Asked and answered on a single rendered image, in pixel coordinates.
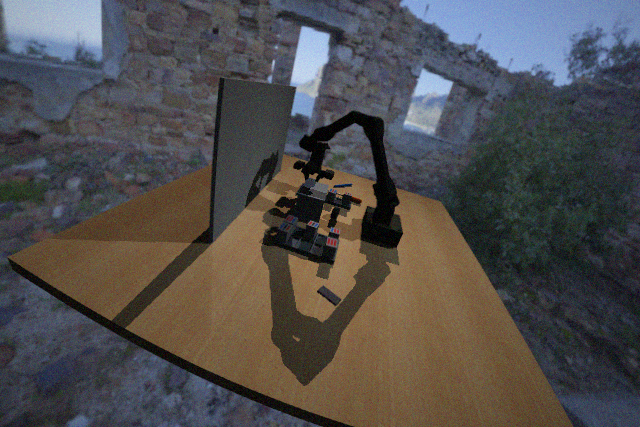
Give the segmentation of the grey flat panel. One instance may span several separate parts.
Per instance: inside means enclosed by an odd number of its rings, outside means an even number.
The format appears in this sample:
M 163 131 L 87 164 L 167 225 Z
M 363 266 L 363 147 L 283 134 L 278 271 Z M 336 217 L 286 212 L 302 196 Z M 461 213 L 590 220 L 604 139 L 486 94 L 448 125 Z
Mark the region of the grey flat panel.
M 280 171 L 296 90 L 294 86 L 220 77 L 209 243 Z

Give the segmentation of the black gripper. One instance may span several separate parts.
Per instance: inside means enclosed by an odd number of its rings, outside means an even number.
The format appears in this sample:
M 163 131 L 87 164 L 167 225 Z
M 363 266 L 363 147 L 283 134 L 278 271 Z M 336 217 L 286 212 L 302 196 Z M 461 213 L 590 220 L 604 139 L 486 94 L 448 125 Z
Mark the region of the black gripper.
M 322 166 L 323 158 L 324 157 L 320 158 L 320 157 L 313 156 L 311 154 L 310 160 L 313 160 L 314 162 L 317 162 L 319 160 L 321 161 L 320 166 Z M 302 168 L 301 172 L 304 174 L 305 181 L 306 179 L 309 179 L 309 173 L 304 171 L 305 162 L 298 160 L 297 162 L 294 163 L 293 168 L 297 170 L 300 170 Z M 328 170 L 328 169 L 326 171 L 321 170 L 321 172 L 317 175 L 315 182 L 318 182 L 320 179 L 323 179 L 323 178 L 332 180 L 333 177 L 334 177 L 334 171 Z

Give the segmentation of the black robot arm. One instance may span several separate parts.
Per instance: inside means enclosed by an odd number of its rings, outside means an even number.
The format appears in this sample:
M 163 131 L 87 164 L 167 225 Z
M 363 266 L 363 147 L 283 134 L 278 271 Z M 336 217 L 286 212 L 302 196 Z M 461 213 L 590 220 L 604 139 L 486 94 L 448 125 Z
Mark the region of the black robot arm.
M 347 127 L 357 124 L 362 126 L 365 136 L 370 142 L 372 157 L 377 174 L 377 183 L 373 184 L 374 196 L 376 195 L 376 207 L 373 213 L 373 221 L 390 225 L 391 218 L 394 215 L 395 207 L 400 204 L 397 196 L 397 190 L 394 182 L 389 176 L 387 159 L 383 144 L 383 136 L 385 132 L 384 120 L 361 113 L 360 111 L 352 110 L 346 116 L 337 120 L 329 126 L 321 127 L 314 130 L 314 133 L 309 136 L 304 134 L 304 137 L 299 141 L 299 146 L 309 152 L 312 152 L 313 156 L 324 157 L 325 150 L 330 149 L 328 143 L 322 143 L 317 141 L 329 141 L 337 132 L 340 132 Z M 309 160 L 305 164 L 304 171 L 314 175 L 321 172 L 321 161 L 314 162 Z

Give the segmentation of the orange-handled screwdriver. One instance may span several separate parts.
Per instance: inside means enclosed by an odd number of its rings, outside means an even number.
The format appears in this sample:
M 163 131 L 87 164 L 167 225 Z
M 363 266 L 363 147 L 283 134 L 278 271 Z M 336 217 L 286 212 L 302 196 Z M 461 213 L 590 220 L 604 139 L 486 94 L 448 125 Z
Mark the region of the orange-handled screwdriver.
M 338 193 L 337 193 L 337 194 L 338 194 Z M 338 194 L 338 195 L 341 195 L 341 194 Z M 344 194 L 343 194 L 343 195 L 341 195 L 341 196 L 342 196 L 342 197 L 344 197 Z M 356 203 L 359 203 L 359 204 L 360 204 L 360 203 L 362 203 L 362 200 L 361 200 L 361 199 L 356 198 L 356 197 L 353 197 L 353 196 L 352 196 L 352 198 L 351 198 L 351 201 L 356 202 Z

